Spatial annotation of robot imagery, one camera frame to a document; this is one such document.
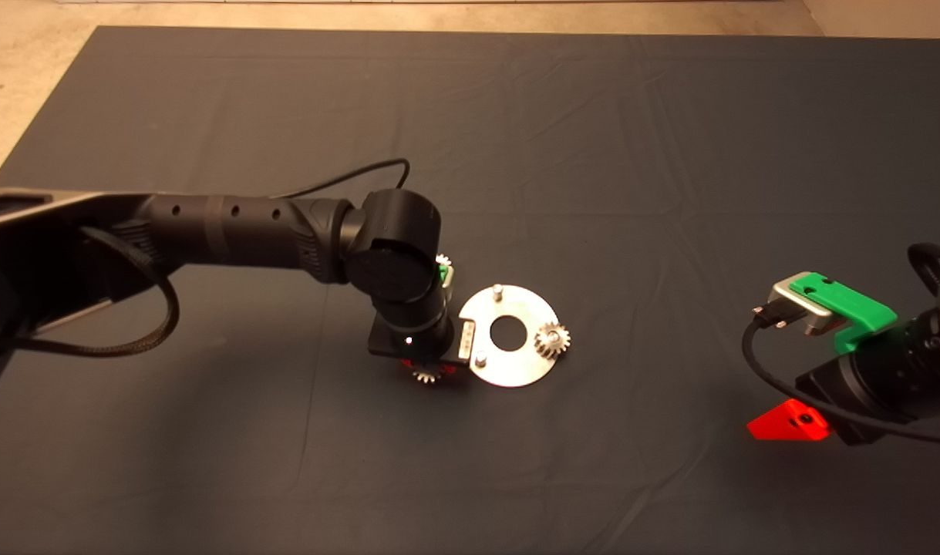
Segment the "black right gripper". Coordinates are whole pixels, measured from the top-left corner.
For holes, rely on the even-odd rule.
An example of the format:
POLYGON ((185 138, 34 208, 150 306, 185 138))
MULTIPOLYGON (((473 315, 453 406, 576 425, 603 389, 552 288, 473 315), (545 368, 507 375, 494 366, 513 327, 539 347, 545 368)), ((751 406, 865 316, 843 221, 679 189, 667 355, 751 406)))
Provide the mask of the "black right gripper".
MULTIPOLYGON (((840 409, 895 424, 931 417, 927 385, 910 362, 906 326, 866 338, 854 351, 816 366, 795 378, 801 392, 840 409)), ((747 431, 758 440, 819 442, 831 426, 815 408, 788 399, 758 418, 747 431)))

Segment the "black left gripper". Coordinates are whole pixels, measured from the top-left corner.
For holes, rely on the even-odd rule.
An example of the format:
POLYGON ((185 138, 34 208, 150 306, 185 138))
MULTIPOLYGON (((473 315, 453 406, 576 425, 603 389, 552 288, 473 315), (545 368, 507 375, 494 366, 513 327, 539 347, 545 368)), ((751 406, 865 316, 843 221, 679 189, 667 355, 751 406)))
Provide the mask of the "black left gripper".
POLYGON ((474 322, 452 314, 421 331, 393 327, 378 314, 368 336, 368 352, 399 359, 407 372, 415 372, 418 365, 438 363, 439 375, 449 377, 458 373, 456 365, 469 363, 473 342, 474 322))

